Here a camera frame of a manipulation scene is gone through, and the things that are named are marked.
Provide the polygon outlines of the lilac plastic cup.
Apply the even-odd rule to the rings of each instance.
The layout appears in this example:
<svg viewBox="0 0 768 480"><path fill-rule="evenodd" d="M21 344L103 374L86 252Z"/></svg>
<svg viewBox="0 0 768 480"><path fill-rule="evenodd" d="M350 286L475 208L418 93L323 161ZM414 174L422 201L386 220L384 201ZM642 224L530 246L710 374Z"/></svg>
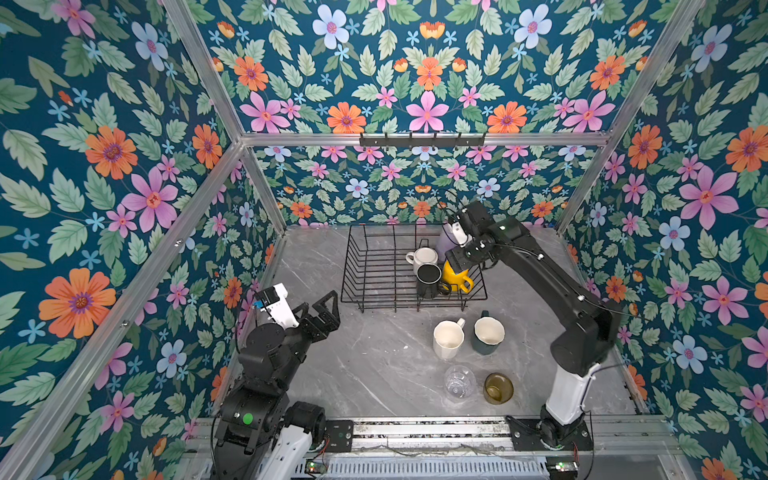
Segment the lilac plastic cup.
<svg viewBox="0 0 768 480"><path fill-rule="evenodd" d="M435 246L439 262L444 263L447 252L460 245L456 236L456 227L458 226L458 223L444 223L441 225L441 233Z"/></svg>

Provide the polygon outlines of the yellow mug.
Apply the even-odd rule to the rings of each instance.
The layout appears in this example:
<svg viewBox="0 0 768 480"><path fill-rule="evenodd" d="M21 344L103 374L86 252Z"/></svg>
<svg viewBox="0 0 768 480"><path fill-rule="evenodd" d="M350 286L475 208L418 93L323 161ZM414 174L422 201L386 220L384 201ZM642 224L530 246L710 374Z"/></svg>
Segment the yellow mug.
<svg viewBox="0 0 768 480"><path fill-rule="evenodd" d="M471 293L475 286L468 270L456 272L448 260L443 265L442 280L450 286L452 291L463 294Z"/></svg>

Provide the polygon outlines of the white mug red inside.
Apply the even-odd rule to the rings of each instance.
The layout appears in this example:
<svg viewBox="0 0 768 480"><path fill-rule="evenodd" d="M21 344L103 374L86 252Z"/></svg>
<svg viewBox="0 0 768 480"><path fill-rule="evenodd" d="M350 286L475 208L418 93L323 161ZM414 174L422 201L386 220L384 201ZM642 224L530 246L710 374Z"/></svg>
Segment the white mug red inside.
<svg viewBox="0 0 768 480"><path fill-rule="evenodd" d="M421 247L406 253L405 260L412 266L413 273L418 275L420 272L435 270L438 267L439 255L430 247Z"/></svg>

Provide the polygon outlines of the black mug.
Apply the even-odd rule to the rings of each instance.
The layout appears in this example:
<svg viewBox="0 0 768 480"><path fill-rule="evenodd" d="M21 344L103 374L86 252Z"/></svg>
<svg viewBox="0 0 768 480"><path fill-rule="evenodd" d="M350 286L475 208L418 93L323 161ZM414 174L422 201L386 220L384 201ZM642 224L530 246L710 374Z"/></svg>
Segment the black mug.
<svg viewBox="0 0 768 480"><path fill-rule="evenodd" d="M416 270L417 298L431 300L438 296L449 296L451 285L442 278L442 270L436 264L423 264Z"/></svg>

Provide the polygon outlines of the dark green mug white inside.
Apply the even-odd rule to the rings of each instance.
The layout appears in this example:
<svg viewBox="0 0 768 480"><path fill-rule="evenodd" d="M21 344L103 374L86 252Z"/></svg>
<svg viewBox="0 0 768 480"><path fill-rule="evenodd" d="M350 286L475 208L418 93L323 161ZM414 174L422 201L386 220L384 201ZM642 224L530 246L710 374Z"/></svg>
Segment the dark green mug white inside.
<svg viewBox="0 0 768 480"><path fill-rule="evenodd" d="M505 339L504 325L483 310L480 318L474 323L471 346L480 355L494 353Z"/></svg>

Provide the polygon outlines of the white faceted mug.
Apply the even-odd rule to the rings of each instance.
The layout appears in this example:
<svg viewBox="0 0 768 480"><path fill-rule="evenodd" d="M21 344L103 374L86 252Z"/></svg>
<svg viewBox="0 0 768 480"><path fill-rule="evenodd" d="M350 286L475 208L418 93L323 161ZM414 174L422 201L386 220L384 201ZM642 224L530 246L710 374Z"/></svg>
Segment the white faceted mug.
<svg viewBox="0 0 768 480"><path fill-rule="evenodd" d="M466 320L444 320L438 323L432 334L433 351L440 360L453 359L465 340L464 326Z"/></svg>

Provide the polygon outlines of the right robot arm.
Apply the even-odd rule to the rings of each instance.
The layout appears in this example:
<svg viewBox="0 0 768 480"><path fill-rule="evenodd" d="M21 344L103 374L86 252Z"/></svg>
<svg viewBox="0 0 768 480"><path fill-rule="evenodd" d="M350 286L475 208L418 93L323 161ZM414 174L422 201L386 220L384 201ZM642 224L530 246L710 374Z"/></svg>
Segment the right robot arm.
<svg viewBox="0 0 768 480"><path fill-rule="evenodd" d="M455 246L446 253L454 271L501 262L533 288L562 325L550 345L557 372L535 432L551 450L568 446L580 435L584 401L614 347L624 313L572 278L516 218L495 220L475 201L449 215L448 225L458 228Z"/></svg>

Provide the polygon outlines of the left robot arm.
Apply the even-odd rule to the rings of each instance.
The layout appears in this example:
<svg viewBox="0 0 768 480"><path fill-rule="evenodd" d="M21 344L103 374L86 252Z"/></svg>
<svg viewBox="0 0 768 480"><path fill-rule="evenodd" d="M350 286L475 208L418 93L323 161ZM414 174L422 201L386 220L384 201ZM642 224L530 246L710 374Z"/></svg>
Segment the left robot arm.
<svg viewBox="0 0 768 480"><path fill-rule="evenodd" d="M211 436L213 479L289 479L326 438L324 408L290 403L288 390L310 347L339 328L338 293L293 308L277 284L257 293L253 307L267 321L239 351L242 375L224 398Z"/></svg>

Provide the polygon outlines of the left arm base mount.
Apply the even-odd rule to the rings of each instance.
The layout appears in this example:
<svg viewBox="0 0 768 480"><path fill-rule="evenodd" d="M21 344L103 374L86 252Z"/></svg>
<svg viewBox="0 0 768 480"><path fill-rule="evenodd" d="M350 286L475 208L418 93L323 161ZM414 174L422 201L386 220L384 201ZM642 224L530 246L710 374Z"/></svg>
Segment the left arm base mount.
<svg viewBox="0 0 768 480"><path fill-rule="evenodd" d="M311 431L308 452L349 453L352 451L355 422L350 419L323 420Z"/></svg>

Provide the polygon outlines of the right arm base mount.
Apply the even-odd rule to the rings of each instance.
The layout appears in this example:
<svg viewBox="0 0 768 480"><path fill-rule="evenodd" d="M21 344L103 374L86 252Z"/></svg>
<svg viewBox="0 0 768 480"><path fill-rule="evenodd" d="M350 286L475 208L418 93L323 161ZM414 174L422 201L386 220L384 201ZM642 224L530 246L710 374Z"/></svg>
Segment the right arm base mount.
<svg viewBox="0 0 768 480"><path fill-rule="evenodd" d="M568 425L561 425L549 416L522 419L506 415L504 420L515 451L591 451L594 448L584 416Z"/></svg>

